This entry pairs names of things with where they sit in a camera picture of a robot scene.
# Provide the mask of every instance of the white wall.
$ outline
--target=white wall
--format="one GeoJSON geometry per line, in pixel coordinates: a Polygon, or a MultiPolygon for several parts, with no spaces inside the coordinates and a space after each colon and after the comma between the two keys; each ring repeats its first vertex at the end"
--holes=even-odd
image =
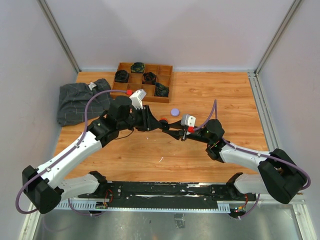
{"type": "MultiPolygon", "coordinates": [[[[22,170],[52,156],[59,86],[76,74],[37,1],[1,1],[0,26],[0,238],[16,240],[25,217],[15,208],[22,170]]],[[[20,202],[28,210],[25,196],[20,202]]]]}
{"type": "Polygon", "coordinates": [[[281,147],[311,176],[305,197],[320,237],[320,1],[305,0],[260,74],[281,147]]]}
{"type": "Polygon", "coordinates": [[[254,69],[293,0],[47,0],[82,70],[254,69]]]}

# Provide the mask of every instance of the wooden tray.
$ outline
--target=wooden tray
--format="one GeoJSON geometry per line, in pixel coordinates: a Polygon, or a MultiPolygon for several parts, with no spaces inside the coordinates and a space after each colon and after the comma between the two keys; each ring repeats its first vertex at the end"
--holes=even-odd
{"type": "MultiPolygon", "coordinates": [[[[156,102],[156,103],[169,103],[172,93],[172,70],[173,66],[171,65],[158,65],[158,64],[145,64],[143,73],[131,73],[131,66],[133,62],[120,62],[117,71],[126,70],[129,73],[128,83],[113,82],[113,90],[132,90],[133,92],[138,89],[143,89],[146,92],[144,97],[144,102],[156,102]],[[142,84],[143,74],[152,72],[156,75],[156,82],[163,84],[166,87],[169,87],[168,97],[155,96],[155,85],[142,84]]],[[[111,92],[111,97],[115,98],[116,96],[126,95],[121,92],[111,92]]]]}

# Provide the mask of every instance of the plaid cloth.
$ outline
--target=plaid cloth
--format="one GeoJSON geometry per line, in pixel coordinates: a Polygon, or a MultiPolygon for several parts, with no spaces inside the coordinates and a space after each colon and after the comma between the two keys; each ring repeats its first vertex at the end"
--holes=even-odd
{"type": "MultiPolygon", "coordinates": [[[[94,82],[96,86],[90,90],[85,83],[71,83],[60,87],[57,122],[63,127],[76,125],[85,121],[85,107],[87,102],[97,93],[110,90],[109,83],[104,79],[94,82]]],[[[108,110],[113,101],[109,93],[96,97],[89,105],[87,116],[93,119],[108,110]]]]}

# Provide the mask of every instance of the red cap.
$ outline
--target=red cap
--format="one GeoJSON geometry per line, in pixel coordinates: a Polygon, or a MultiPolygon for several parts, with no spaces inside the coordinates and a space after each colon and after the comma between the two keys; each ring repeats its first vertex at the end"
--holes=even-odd
{"type": "Polygon", "coordinates": [[[129,95],[129,96],[131,96],[131,95],[132,95],[132,90],[128,89],[128,90],[126,91],[126,94],[129,95]]]}
{"type": "Polygon", "coordinates": [[[188,132],[194,133],[195,132],[194,127],[193,126],[188,127],[188,132]]]}
{"type": "Polygon", "coordinates": [[[160,118],[159,121],[161,121],[161,120],[165,120],[165,121],[169,122],[168,119],[166,119],[165,117],[160,118]]]}

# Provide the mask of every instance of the black coiled object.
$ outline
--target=black coiled object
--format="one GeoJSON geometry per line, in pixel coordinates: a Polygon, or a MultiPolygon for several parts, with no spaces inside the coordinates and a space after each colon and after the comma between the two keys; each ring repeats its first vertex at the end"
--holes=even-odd
{"type": "Polygon", "coordinates": [[[119,70],[114,75],[114,81],[116,83],[126,84],[129,80],[129,73],[126,70],[119,70]]]}
{"type": "Polygon", "coordinates": [[[155,83],[155,92],[154,96],[156,97],[168,97],[169,96],[169,88],[162,85],[159,82],[155,83]]]}
{"type": "Polygon", "coordinates": [[[143,84],[155,85],[157,79],[157,75],[153,72],[145,72],[143,74],[143,84]]]}
{"type": "Polygon", "coordinates": [[[146,65],[143,62],[135,62],[131,66],[131,73],[143,74],[145,71],[146,65]]]}

